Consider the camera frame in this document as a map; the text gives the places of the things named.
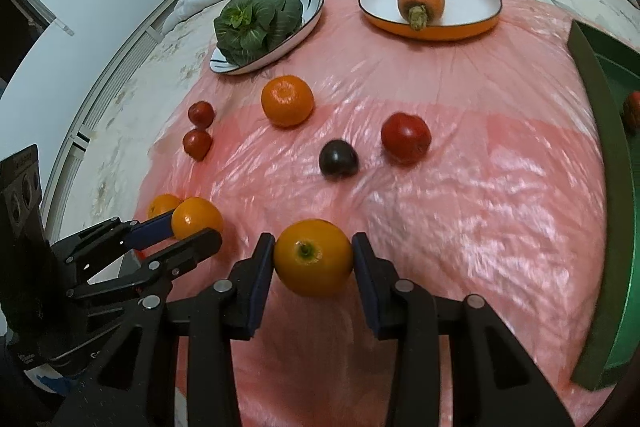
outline wall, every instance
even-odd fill
[[[82,102],[121,45],[164,0],[44,0],[75,32],[52,24],[35,43],[0,98],[4,158],[32,143],[46,186]]]

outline white plate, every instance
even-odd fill
[[[287,53],[292,51],[297,45],[305,40],[309,34],[313,31],[320,20],[320,14],[322,13],[322,6],[324,6],[324,0],[300,0],[302,2],[302,26],[300,29],[279,45],[274,51],[267,53],[266,55],[249,62],[245,66],[236,66],[226,60],[225,55],[220,52],[216,47],[211,55],[209,66],[214,73],[221,74],[244,74],[251,73],[252,71],[259,70],[272,62],[275,62],[279,58],[284,57]]]
[[[422,40],[458,40],[493,28],[502,0],[445,0],[444,13],[421,31],[414,31],[398,10],[398,0],[359,0],[366,18],[377,27],[403,37]]]

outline red tomato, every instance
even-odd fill
[[[640,130],[640,91],[634,91],[626,97],[622,116],[629,130]]]
[[[411,165],[424,158],[431,145],[431,131],[416,114],[396,112],[382,125],[382,145],[393,160]]]
[[[211,107],[209,102],[200,100],[199,102],[191,105],[187,115],[189,120],[191,120],[191,123],[193,123],[198,129],[204,130],[213,123],[213,120],[216,117],[216,112],[213,110],[213,107]]]
[[[209,149],[211,149],[212,143],[213,140],[209,136],[209,133],[200,129],[192,129],[182,138],[184,151],[196,160],[196,162],[204,160]]]

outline black device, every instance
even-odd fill
[[[260,326],[273,272],[274,237],[263,233],[249,259],[199,295],[168,303],[172,281],[216,254],[204,230],[147,257],[117,279],[88,280],[129,250],[172,235],[171,213],[145,223],[117,217],[53,245],[44,239],[37,149],[0,162],[0,303],[7,351],[21,370],[48,363],[77,380],[52,427],[174,425],[178,340],[189,338],[191,427],[241,425],[231,340]],[[570,427],[555,392],[489,304],[432,296],[375,256],[364,233],[352,241],[367,324],[398,339],[388,427],[440,422],[439,335],[449,335],[455,427]]]

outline green tray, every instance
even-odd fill
[[[640,54],[578,21],[572,24],[568,47],[593,109],[607,193],[602,285],[591,330],[572,376],[574,382],[595,390],[620,379],[640,342],[636,207],[640,134],[627,133],[620,118],[626,96],[640,90]]]

